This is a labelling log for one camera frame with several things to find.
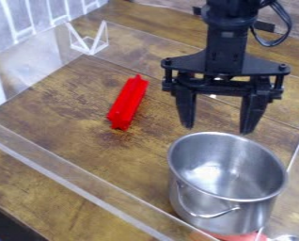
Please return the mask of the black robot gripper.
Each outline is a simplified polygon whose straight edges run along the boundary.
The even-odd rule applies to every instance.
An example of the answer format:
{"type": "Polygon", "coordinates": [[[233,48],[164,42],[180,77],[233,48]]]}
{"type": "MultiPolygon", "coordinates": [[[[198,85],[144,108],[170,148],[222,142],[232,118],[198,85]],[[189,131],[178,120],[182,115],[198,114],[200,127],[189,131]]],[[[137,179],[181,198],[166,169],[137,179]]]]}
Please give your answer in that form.
{"type": "Polygon", "coordinates": [[[198,93],[242,97],[242,135],[253,132],[268,99],[281,98],[289,68],[245,52],[246,31],[264,46],[272,44],[256,35],[252,24],[210,24],[205,48],[192,55],[168,57],[160,62],[164,68],[161,90],[176,97],[180,122],[186,129],[193,127],[198,93]]]}

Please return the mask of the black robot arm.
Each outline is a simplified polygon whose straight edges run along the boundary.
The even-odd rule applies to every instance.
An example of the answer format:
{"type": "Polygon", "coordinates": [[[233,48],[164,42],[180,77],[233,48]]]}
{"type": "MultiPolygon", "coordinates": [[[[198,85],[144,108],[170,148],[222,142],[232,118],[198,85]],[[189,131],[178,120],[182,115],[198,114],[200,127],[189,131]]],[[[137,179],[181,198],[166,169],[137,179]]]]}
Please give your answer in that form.
{"type": "Polygon", "coordinates": [[[176,98],[181,125],[193,127],[196,95],[241,98],[240,132],[253,131],[266,104],[282,94],[285,64],[260,59],[245,52],[246,36],[254,33],[258,9],[269,6],[282,21],[290,18],[276,0],[206,0],[201,7],[206,23],[205,48],[188,56],[168,57],[161,89],[176,98]]]}

